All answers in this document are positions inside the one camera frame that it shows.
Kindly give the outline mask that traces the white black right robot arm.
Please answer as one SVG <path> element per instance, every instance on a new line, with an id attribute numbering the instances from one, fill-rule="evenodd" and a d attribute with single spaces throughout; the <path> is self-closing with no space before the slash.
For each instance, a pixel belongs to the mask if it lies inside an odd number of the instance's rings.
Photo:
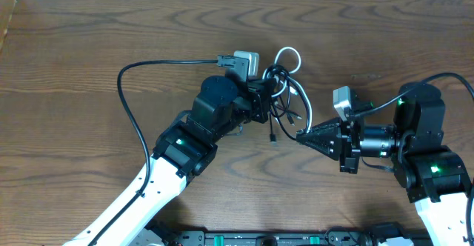
<path id="1" fill-rule="evenodd" d="M 415 205 L 433 245 L 473 244 L 473 183 L 460 156 L 442 143 L 445 103 L 431 84 L 409 83 L 399 90 L 392 124 L 365 124 L 363 102 L 344 86 L 333 92 L 338 117 L 297 134 L 298 143 L 356 174 L 365 157 L 390 159 L 387 168 Z"/>

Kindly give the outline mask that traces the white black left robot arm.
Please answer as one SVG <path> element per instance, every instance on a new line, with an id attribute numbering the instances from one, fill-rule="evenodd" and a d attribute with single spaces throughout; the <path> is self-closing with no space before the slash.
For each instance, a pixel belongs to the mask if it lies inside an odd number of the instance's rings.
<path id="1" fill-rule="evenodd" d="M 240 124 L 266 122 L 275 85 L 273 79 L 205 79 L 187 117 L 179 116 L 157 139 L 150 163 L 69 245 L 129 245 L 214 160 L 219 139 Z"/>

